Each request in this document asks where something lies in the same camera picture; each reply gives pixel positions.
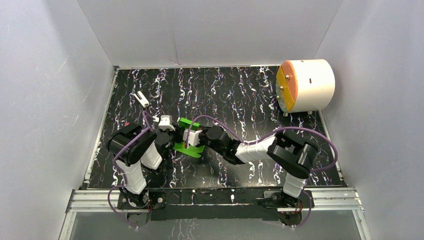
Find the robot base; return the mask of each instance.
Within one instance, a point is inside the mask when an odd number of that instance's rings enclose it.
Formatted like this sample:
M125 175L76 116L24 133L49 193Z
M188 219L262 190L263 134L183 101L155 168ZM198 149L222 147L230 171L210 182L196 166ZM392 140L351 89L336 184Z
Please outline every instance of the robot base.
M299 224L302 215L289 215L277 211L277 208L291 206L264 207L260 201L273 193L282 192L281 187L240 187L240 188L150 188L151 221L175 219L262 219L264 221L285 220L290 225ZM120 210L139 209L131 206L127 200L119 196L117 208ZM300 196L303 209L309 208L309 200L305 194Z

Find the cable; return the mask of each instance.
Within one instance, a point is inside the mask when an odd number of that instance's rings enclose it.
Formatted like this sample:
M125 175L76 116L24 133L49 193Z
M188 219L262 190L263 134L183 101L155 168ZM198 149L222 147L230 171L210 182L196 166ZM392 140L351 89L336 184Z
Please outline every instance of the cable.
M151 119L153 119L153 116L152 115L150 115L147 111L142 111L141 112L141 115L143 115L143 120L144 120L144 122L145 122L145 124L146 124L146 126L148 127L148 128L152 128L151 126L150 126L150 123L149 123L149 121L147 120L147 117L146 117L146 115L147 116L149 116Z
M133 227L133 228L135 228L135 230L136 231L138 231L138 229L139 229L139 226L137 226L137 225L135 225L134 223L132 223L132 222L130 222L130 221L128 221L127 220L127 218L125 217L125 216L123 216L123 215L121 215L117 210L116 210L116 208L112 205L112 202L111 202L111 193L112 193L112 191L113 190L115 190L115 189L118 189L118 188L123 188L124 187L124 185L116 185L116 186L113 186L111 189L110 189L110 191L109 191L109 193L107 193L107 203L109 204L109 207L112 209L112 211L116 214L116 215L118 215L122 220L124 220L126 223L128 223L131 227Z
M302 193L307 195L307 198L309 199L309 210L307 211L307 215L306 217L303 219L303 221L301 221L299 224L297 225L293 225L295 228L298 228L300 226L302 226L303 224L306 223L306 221L308 220L309 216L311 215L311 210L312 210L312 198L311 196L304 190L302 189Z
M232 135L234 135L234 137L239 140L240 142L244 142L243 139L239 136L237 136L237 134L229 129L224 123L222 123L221 121L219 121L218 119L211 117L209 115L200 115L197 116L196 118L193 119L193 121L191 121L190 127L188 127L188 133L190 133L190 131L192 130L193 124L199 119L199 118L207 118L207 119L212 119L213 121L217 122L219 125L221 125L221 127L223 127L224 129L226 129L228 132L230 132ZM189 147L189 134L187 134L187 136L185 137L185 148Z
M336 165L337 159L339 158L339 154L337 153L337 149L336 146L334 146L334 144L330 141L330 139L328 139L326 136L324 136L323 134L309 129L309 128L304 128L304 127L299 127L299 126L285 126L285 127L281 127L278 129L275 129L274 131L266 134L265 136L261 137L256 143L260 143L263 140L269 138L270 136L283 132L285 130L297 130L297 131L305 131L311 134L316 134L318 135L318 137L322 138L324 141L326 141L328 143L328 145L330 145L330 147L333 149L334 151L334 160L332 161L332 163L326 167L321 167L321 168L317 168L317 169L312 169L311 173L316 173L316 172L323 172L323 171L327 171L329 169L331 169L332 167L334 167Z

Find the black marbled surface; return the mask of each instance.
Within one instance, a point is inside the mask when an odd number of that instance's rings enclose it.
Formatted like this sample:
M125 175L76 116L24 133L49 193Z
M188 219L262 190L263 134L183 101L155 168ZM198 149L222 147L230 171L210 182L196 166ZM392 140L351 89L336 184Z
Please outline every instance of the black marbled surface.
M193 119L210 115L226 123L245 140L283 126L299 126L325 133L318 112L292 113L287 117L278 108L275 81L278 67L213 67L119 70L100 137L88 188L110 189L122 177L112 166L113 156L105 147L109 136L127 122L144 124L137 91L150 100L152 115L169 114ZM207 119L198 121L211 125ZM303 133L315 141L321 151L315 168L333 161L330 147L323 140ZM143 170L151 188L207 188L283 186L285 171L273 161L258 160L231 165L212 150L193 158L179 152L172 154L172 167L159 172ZM336 168L313 175L309 185L341 185Z

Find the aluminum frame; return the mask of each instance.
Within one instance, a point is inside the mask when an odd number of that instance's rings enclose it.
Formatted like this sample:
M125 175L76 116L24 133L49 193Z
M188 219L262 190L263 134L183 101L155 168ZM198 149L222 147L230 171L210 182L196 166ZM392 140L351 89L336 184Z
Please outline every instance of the aluminum frame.
M355 218L356 226L362 240L370 240L371 235L365 220L361 199L354 187L307 187L311 191L315 207L312 211L349 211ZM113 212L108 204L109 190L74 190L66 210L59 240L68 240L77 213L110 213ZM118 205L119 190L110 194L114 207ZM118 210L121 213L148 213L146 209ZM278 208L279 212L293 212L294 208Z

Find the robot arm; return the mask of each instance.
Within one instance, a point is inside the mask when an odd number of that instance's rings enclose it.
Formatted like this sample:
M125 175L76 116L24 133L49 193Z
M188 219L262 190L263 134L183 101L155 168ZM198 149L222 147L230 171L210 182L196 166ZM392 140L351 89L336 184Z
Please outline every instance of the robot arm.
M187 134L190 145L207 146L233 165L254 160L274 160L278 163L287 171L287 175L278 201L274 199L277 205L295 206L318 155L318 147L314 143L292 131L281 132L262 141L240 142L230 138L220 126L200 126L188 133L173 125L170 115L161 116L159 128L158 133L151 130L145 132L116 161L126 177L126 195L140 204L148 201L142 165L157 170L168 158L175 143L183 142ZM141 126L134 123L125 126L111 136L108 150L116 155L141 130Z
M199 145L206 145L231 164L245 164L255 160L274 160L287 171L281 198L295 206L306 185L318 155L318 146L302 136L285 131L262 141L247 143L231 139L220 127L204 129Z

